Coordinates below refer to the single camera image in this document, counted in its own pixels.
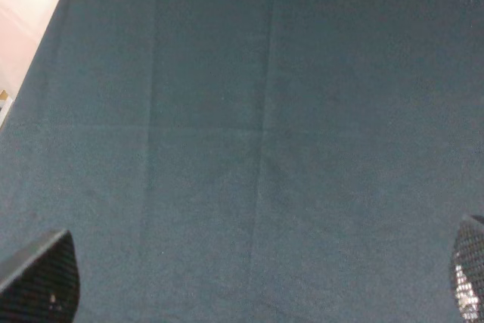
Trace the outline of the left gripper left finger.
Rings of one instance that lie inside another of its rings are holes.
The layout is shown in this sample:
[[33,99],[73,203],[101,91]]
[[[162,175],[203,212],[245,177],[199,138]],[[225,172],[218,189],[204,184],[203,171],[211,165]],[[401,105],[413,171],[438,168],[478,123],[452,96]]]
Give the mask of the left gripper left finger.
[[47,231],[1,261],[2,322],[72,322],[79,300],[70,231]]

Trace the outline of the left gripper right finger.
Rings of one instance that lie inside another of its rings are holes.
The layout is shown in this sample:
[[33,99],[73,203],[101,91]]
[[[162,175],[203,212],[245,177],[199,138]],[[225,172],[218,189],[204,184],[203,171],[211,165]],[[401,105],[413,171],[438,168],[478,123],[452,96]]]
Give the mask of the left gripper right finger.
[[465,216],[450,260],[450,286],[464,322],[483,322],[483,216]]

